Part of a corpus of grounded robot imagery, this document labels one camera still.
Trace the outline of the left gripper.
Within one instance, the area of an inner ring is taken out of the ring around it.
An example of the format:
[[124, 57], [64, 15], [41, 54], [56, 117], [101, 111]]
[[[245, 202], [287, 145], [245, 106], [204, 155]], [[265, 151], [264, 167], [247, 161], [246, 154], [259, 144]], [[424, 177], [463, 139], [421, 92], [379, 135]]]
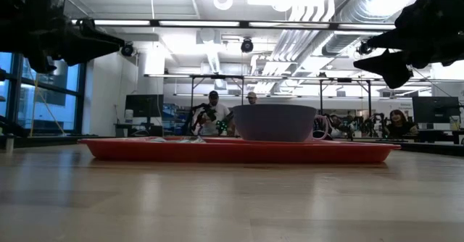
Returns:
[[42, 28], [31, 28], [25, 20], [0, 20], [0, 51], [22, 54], [37, 73], [47, 74], [56, 70], [55, 60], [73, 66], [117, 52], [125, 45], [123, 39], [97, 30], [94, 19], [78, 19], [75, 24], [83, 36], [115, 44], [86, 46], [74, 56], [70, 43], [75, 39], [75, 28], [69, 18], [53, 19]]

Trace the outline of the pink plastic mug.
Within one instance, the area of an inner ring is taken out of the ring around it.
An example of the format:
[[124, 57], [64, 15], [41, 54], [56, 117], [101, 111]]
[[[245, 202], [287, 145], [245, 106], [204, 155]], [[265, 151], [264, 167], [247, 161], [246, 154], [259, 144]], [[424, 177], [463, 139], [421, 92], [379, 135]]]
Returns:
[[323, 140], [328, 136], [330, 122], [326, 116], [316, 115], [313, 123], [312, 138], [314, 140]]

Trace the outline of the blue plastic bowl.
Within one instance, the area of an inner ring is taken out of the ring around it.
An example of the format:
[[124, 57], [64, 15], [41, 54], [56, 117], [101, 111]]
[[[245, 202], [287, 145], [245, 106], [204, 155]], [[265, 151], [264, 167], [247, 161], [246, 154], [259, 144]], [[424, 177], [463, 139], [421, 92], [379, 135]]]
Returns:
[[317, 109], [293, 104], [235, 106], [233, 122], [246, 141], [303, 142], [309, 138]]

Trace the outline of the dark framed window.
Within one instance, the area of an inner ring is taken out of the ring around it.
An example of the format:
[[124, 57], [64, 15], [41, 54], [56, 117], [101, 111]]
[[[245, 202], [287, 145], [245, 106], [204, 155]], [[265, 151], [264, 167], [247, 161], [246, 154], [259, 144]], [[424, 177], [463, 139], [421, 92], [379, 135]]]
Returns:
[[78, 133], [81, 126], [85, 68], [56, 61], [50, 74], [38, 74], [27, 58], [0, 52], [0, 116], [34, 135]]

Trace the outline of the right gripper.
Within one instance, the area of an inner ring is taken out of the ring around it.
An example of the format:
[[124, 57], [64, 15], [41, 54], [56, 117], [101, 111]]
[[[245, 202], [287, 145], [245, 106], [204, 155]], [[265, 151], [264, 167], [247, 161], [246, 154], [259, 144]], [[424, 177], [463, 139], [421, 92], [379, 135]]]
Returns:
[[464, 20], [425, 20], [413, 25], [412, 31], [393, 29], [368, 39], [366, 46], [386, 50], [377, 57], [359, 59], [353, 66], [380, 75], [389, 88], [396, 89], [403, 86], [412, 73], [402, 52], [390, 53], [388, 49], [418, 51], [413, 54], [414, 68], [424, 68], [433, 62], [450, 66], [464, 54]]

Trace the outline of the black computer monitor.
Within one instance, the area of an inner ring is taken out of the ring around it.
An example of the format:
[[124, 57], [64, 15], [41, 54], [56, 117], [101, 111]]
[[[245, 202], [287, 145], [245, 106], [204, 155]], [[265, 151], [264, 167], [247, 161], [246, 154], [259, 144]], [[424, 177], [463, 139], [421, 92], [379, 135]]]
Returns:
[[125, 109], [132, 110], [134, 117], [161, 117], [163, 103], [163, 95], [127, 95], [125, 98]]
[[458, 97], [415, 96], [413, 119], [417, 123], [449, 123], [452, 117], [460, 116], [462, 105]]

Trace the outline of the red plastic tray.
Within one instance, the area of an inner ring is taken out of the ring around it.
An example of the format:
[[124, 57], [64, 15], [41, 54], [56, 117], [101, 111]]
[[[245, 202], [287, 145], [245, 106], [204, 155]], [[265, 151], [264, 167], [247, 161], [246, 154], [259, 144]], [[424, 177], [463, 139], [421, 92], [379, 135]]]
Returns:
[[222, 164], [382, 163], [401, 146], [385, 143], [153, 143], [143, 138], [79, 140], [100, 160]]

